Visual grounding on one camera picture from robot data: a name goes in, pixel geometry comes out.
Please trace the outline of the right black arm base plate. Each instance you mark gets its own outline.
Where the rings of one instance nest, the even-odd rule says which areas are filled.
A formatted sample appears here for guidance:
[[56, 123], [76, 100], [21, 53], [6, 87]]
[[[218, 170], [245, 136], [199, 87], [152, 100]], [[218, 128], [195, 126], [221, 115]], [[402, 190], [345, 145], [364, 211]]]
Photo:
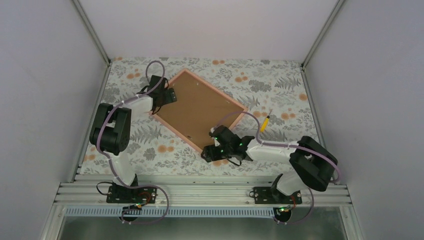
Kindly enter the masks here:
[[276, 189], [268, 186], [256, 186], [249, 192], [249, 197], [254, 199], [257, 205], [271, 204], [302, 204], [302, 195], [296, 191], [292, 195], [284, 195]]

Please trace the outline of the pink wooden photo frame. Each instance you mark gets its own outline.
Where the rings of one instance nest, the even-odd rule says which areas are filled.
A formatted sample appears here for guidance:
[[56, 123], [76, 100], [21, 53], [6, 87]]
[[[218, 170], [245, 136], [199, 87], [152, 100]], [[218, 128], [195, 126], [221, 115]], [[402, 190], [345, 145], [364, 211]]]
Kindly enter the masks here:
[[248, 109], [186, 68], [171, 78], [169, 86], [176, 102], [164, 105], [153, 117], [199, 153], [213, 144], [212, 127], [232, 129]]

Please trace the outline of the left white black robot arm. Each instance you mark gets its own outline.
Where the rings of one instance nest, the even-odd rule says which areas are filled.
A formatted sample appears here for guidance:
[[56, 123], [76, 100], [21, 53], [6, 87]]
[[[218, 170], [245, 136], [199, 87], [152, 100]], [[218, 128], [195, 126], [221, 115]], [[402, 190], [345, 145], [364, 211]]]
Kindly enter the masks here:
[[126, 151], [131, 137], [131, 124], [137, 117], [154, 115], [177, 97], [169, 81], [152, 75], [149, 84], [136, 96], [117, 105], [101, 103], [97, 107], [89, 141], [105, 156], [113, 174], [107, 197], [134, 202], [139, 197], [138, 178]]

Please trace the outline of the yellow handled screwdriver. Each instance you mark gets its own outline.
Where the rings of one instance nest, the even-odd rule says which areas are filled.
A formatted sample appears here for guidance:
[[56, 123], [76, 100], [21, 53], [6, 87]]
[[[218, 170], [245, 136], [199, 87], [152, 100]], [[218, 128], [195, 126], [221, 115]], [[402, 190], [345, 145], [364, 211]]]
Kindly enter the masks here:
[[261, 127], [260, 127], [260, 132], [263, 133], [265, 131], [265, 129], [267, 128], [270, 118], [271, 118], [271, 114], [272, 114], [272, 110], [269, 111], [269, 113], [267, 114], [267, 116], [265, 117]]

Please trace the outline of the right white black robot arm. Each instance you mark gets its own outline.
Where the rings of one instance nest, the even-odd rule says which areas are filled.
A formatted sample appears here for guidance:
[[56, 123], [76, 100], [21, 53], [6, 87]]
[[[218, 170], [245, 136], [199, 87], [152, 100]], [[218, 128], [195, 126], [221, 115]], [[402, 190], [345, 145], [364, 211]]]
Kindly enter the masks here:
[[209, 136], [214, 144], [205, 146], [201, 152], [208, 163], [226, 159], [236, 166], [242, 161], [291, 165], [292, 169], [279, 174], [270, 187], [271, 198], [278, 204], [300, 190], [326, 191], [338, 170], [338, 160], [309, 136], [294, 142], [264, 141], [257, 136], [239, 137], [223, 125], [214, 128]]

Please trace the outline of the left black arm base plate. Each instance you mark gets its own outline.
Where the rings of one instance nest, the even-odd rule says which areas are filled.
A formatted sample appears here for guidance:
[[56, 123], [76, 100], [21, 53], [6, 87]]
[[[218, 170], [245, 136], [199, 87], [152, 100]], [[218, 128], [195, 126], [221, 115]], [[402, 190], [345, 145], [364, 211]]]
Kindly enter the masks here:
[[130, 189], [120, 185], [109, 187], [106, 202], [109, 204], [154, 204], [157, 196], [156, 187]]

